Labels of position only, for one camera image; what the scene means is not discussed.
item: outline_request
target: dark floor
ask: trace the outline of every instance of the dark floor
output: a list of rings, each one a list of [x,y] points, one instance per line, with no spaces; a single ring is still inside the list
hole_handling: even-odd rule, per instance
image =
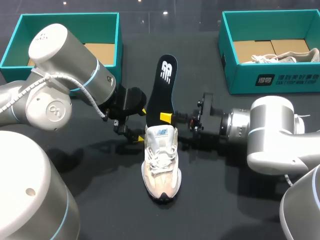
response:
[[[178,111],[190,112],[204,91],[213,91],[226,111],[249,108],[256,95],[230,95],[226,87],[214,32],[219,30],[222,11],[301,8],[320,8],[320,1],[0,0],[0,58],[19,14],[120,12],[126,87],[137,86],[149,97],[157,61],[168,53],[179,63],[173,96]],[[319,129],[317,94],[285,97],[297,113],[311,114],[305,118],[307,132]],[[184,151],[180,146],[178,198],[169,205],[155,204],[141,177],[143,146],[127,146],[113,133],[111,122],[102,122],[80,100],[72,106],[69,124],[56,132],[26,125],[1,130],[33,139],[56,166],[78,164],[60,173],[79,207],[79,240],[285,240],[279,222],[280,200],[288,187],[283,179],[254,173],[245,158],[237,165],[215,152]],[[135,116],[128,122],[143,128],[144,121]]]

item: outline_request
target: sneaker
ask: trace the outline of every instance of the sneaker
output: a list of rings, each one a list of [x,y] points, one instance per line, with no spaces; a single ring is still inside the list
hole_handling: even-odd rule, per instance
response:
[[[244,64],[320,62],[320,53],[317,48],[313,48],[309,52],[303,53],[288,51],[278,56],[275,54],[267,54],[263,56],[252,55],[251,58],[252,61],[244,62]]]
[[[177,149],[177,128],[171,125],[146,127],[141,172],[147,191],[157,200],[172,199],[180,188]]]

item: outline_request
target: black insole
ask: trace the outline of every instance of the black insole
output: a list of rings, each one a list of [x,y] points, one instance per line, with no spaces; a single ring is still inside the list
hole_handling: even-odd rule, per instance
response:
[[[154,85],[146,107],[146,124],[148,127],[169,125],[160,120],[160,113],[174,114],[172,90],[174,88],[178,63],[174,56],[166,54],[160,57],[156,66]]]

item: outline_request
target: white cable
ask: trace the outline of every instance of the white cable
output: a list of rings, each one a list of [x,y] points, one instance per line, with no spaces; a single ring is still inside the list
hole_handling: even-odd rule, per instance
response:
[[[310,117],[311,115],[310,114],[308,114],[308,115],[296,115],[297,117],[300,117],[300,118],[305,118],[305,117]]]
[[[289,184],[289,186],[291,187],[293,184],[292,184],[292,182],[290,181],[290,178],[289,178],[288,174],[284,175],[284,177],[285,177],[286,182],[287,182],[287,183]]]
[[[74,79],[73,77],[64,75],[64,74],[52,74],[52,75],[46,75],[45,77],[35,81],[34,83],[30,84],[28,87],[26,87],[22,92],[20,92],[17,96],[15,96],[11,101],[9,101],[6,105],[4,105],[2,108],[0,108],[0,114],[3,113],[4,111],[6,111],[7,109],[11,108],[12,105],[14,105],[18,100],[20,100],[24,95],[26,95],[27,93],[29,93],[32,89],[34,89],[36,86],[43,84],[44,82],[48,81],[50,79],[50,77],[54,78],[54,79],[63,79],[63,80],[67,80],[73,84],[75,84],[83,93],[84,95],[88,98],[89,102],[91,103],[91,105],[93,106],[93,108],[95,109],[95,111],[99,114],[99,116],[101,118],[104,118],[106,115],[104,115],[102,113],[102,111],[100,111],[100,109],[98,108],[94,98],[91,96],[91,94],[85,89],[85,87],[78,82],[76,79]]]

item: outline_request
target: table surface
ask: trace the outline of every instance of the table surface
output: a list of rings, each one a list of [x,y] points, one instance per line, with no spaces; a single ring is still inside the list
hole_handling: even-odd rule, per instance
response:
[[[213,92],[220,108],[250,108],[263,95],[230,95],[220,62],[217,32],[137,34],[123,37],[125,87],[150,96],[158,59],[178,61],[173,90],[176,110],[191,113],[203,92]],[[306,117],[306,131],[320,118],[317,94],[284,94]],[[130,127],[143,128],[145,117],[131,116]],[[284,178],[251,171],[245,157],[226,161],[215,151],[178,149],[182,184],[169,204],[153,202],[141,175],[143,144],[128,145],[94,109],[73,100],[63,129],[45,132],[26,125],[0,128],[28,136],[49,155],[75,197],[81,216],[79,240],[197,239],[285,240],[279,206]]]

